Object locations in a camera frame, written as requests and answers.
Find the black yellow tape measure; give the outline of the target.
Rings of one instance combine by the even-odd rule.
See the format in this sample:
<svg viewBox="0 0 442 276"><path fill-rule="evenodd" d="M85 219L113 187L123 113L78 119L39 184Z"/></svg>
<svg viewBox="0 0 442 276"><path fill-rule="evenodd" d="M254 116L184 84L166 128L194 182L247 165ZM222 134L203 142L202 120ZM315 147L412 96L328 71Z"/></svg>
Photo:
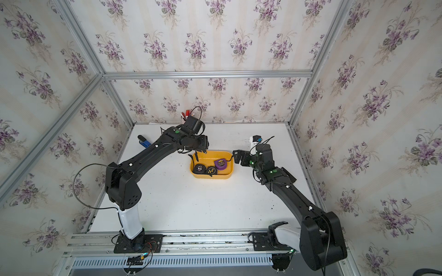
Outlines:
<svg viewBox="0 0 442 276"><path fill-rule="evenodd" d="M207 168L206 168L206 166L204 164L196 164L196 165L194 165L194 168L193 168L192 172L194 174L198 174L198 175L206 174Z"/></svg>
<svg viewBox="0 0 442 276"><path fill-rule="evenodd" d="M210 176L217 175L218 169L215 166L209 166L209 167L207 167L206 173Z"/></svg>

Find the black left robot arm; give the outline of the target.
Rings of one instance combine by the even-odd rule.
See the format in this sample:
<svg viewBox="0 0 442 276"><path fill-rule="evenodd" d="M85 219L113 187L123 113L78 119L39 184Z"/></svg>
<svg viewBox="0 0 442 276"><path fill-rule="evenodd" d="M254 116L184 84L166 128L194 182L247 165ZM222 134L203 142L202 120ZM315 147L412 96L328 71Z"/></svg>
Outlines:
<svg viewBox="0 0 442 276"><path fill-rule="evenodd" d="M105 192L117 208L121 232L125 238L135 240L144 234L138 212L138 203L142 197L138 182L160 161L179 150L206 153L208 138L200 132L205 128L201 121L172 126L139 154L121 164L113 162L108 165Z"/></svg>

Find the purple tape measure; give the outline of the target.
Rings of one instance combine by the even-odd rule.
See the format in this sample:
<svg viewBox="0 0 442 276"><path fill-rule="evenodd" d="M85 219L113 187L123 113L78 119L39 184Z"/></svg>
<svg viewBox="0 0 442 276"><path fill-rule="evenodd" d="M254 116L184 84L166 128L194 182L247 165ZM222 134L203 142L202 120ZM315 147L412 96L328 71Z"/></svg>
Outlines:
<svg viewBox="0 0 442 276"><path fill-rule="evenodd" d="M227 169L228 161L225 158L217 159L214 162L214 165L217 170L223 171L223 170Z"/></svg>

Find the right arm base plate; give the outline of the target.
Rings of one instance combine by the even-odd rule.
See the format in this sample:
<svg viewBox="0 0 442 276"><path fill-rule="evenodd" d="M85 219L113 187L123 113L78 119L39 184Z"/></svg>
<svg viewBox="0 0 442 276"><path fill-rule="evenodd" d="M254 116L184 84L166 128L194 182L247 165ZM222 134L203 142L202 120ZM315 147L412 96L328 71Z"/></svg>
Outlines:
<svg viewBox="0 0 442 276"><path fill-rule="evenodd" d="M268 232L250 232L247 235L248 243L251 243L254 251L284 251L292 250L290 246L281 244Z"/></svg>

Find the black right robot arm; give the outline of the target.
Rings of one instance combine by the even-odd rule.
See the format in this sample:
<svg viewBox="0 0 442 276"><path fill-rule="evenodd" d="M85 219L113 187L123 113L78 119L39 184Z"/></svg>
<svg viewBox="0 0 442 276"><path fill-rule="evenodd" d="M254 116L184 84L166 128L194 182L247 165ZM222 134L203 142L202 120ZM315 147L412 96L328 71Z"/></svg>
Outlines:
<svg viewBox="0 0 442 276"><path fill-rule="evenodd" d="M235 150L233 159L236 164L252 168L260 184L278 196L298 221L299 231L291 229L286 222L270 226L269 236L276 244L300 252L314 271L348 257L337 215L324 212L295 187L296 178L285 168L275 165L269 144L259 143L250 151Z"/></svg>

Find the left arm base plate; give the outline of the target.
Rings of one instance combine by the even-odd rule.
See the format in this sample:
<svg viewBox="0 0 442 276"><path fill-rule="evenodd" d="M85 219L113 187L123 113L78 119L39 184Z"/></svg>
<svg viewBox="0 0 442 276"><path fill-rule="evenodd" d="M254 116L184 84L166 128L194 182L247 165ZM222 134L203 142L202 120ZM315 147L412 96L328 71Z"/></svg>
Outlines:
<svg viewBox="0 0 442 276"><path fill-rule="evenodd" d="M163 242L163 235L141 234L134 240L126 238L121 232L117 239L113 241L115 245L114 254L132 254L132 253L159 253Z"/></svg>

